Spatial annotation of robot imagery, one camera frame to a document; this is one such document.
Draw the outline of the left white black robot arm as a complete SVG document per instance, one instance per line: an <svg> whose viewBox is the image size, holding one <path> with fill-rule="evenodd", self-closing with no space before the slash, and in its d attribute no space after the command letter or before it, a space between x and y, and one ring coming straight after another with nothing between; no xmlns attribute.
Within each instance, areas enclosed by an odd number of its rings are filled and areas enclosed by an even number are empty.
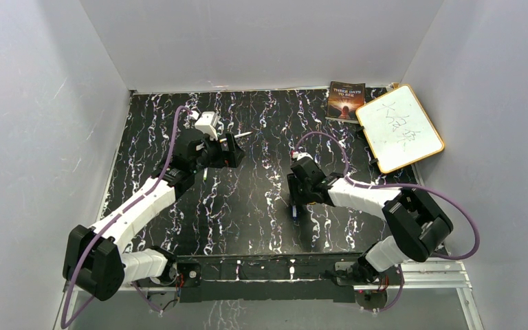
<svg viewBox="0 0 528 330"><path fill-rule="evenodd" d="M110 299L126 284L153 278L161 286L177 280L177 259L160 247L127 252L128 243L163 210L171 207L193 186L196 174L206 168L237 168L245 153L235 135L213 140L204 135L171 153L158 174L117 210L90 227L77 225L67 242L63 278L100 301Z"/></svg>

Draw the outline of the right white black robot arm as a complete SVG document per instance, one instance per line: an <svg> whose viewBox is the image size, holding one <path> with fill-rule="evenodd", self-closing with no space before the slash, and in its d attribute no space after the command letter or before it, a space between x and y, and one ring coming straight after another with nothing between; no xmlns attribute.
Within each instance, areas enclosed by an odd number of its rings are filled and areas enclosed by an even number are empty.
<svg viewBox="0 0 528 330"><path fill-rule="evenodd" d="M451 220L425 191L416 188L360 188L339 173L327 175L307 153L292 156L287 176L296 205L325 204L378 217L390 235L373 244L347 268L336 267L337 278L376 285L395 265L424 262L453 231Z"/></svg>

